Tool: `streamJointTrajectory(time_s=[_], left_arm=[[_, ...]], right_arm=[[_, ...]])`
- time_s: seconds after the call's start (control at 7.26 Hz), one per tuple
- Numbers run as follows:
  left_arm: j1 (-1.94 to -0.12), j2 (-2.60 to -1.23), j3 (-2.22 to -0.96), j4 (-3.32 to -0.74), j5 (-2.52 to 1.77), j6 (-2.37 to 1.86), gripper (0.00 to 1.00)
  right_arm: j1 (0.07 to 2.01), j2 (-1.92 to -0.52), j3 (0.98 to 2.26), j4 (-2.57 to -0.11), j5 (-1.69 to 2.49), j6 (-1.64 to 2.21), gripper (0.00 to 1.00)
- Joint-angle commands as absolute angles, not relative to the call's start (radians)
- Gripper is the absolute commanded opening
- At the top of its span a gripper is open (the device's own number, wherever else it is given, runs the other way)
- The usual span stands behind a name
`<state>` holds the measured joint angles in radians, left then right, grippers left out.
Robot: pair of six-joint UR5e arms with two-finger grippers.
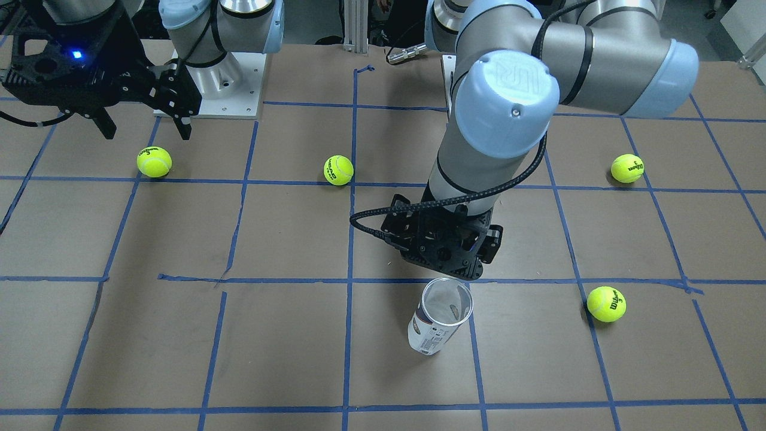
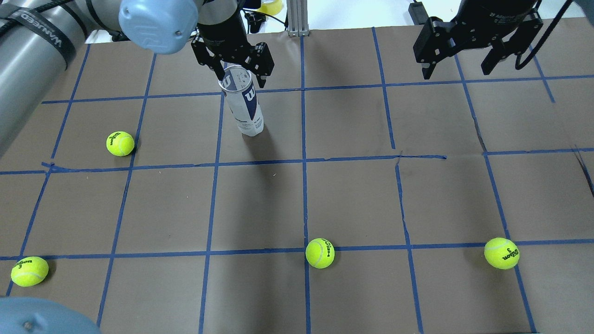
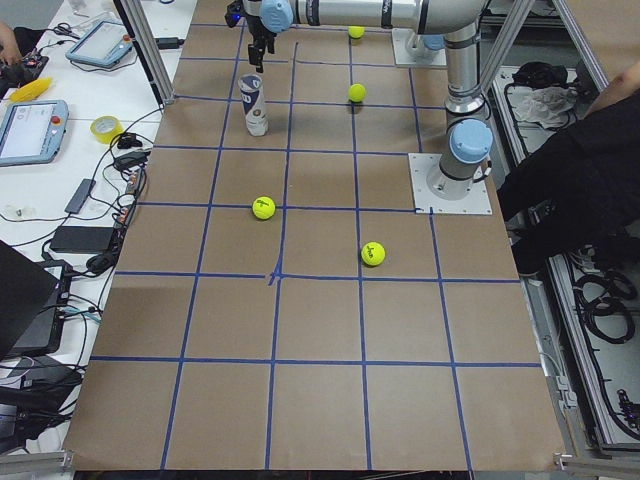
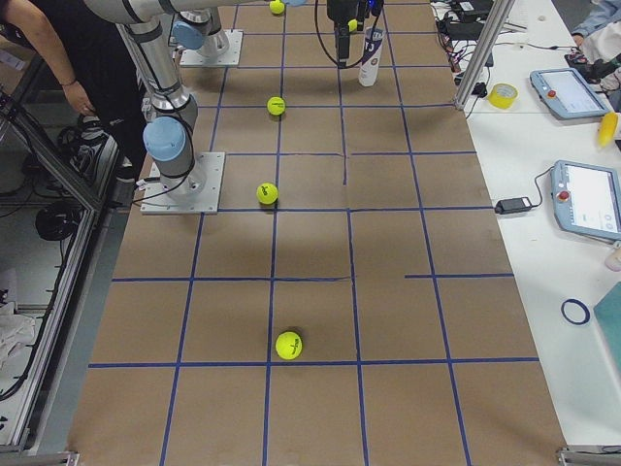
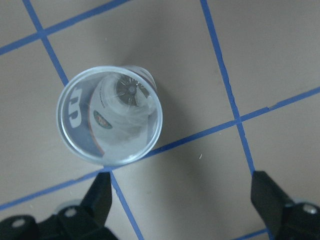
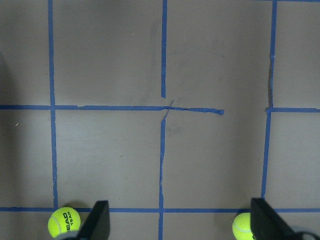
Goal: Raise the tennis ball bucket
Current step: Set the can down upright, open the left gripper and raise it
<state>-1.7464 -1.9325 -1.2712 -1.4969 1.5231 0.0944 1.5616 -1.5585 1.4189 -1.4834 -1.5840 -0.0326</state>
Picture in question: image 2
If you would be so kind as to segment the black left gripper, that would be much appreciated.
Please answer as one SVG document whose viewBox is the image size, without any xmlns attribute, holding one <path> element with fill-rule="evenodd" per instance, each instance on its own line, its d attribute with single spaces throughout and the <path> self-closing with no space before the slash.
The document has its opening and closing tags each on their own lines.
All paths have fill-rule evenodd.
<svg viewBox="0 0 594 334">
<path fill-rule="evenodd" d="M 239 63 L 255 75 L 259 88 L 264 88 L 275 66 L 269 45 L 266 42 L 249 44 L 239 9 L 235 9 L 235 12 L 224 18 L 224 21 L 215 25 L 198 23 L 203 41 L 199 39 L 191 41 L 197 62 L 208 66 L 216 74 L 219 82 L 225 76 L 221 61 Z"/>
</svg>

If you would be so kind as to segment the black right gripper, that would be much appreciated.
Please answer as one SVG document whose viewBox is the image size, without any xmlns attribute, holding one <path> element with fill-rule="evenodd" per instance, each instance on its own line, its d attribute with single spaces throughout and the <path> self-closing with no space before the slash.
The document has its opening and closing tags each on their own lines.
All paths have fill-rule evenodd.
<svg viewBox="0 0 594 334">
<path fill-rule="evenodd" d="M 522 55 L 536 38 L 543 21 L 534 0 L 463 0 L 451 21 L 429 17 L 413 45 L 422 76 L 429 80 L 437 64 L 452 57 L 456 49 L 492 46 L 481 63 L 484 75 L 496 65 L 516 55 L 514 68 L 523 69 L 532 57 Z"/>
</svg>

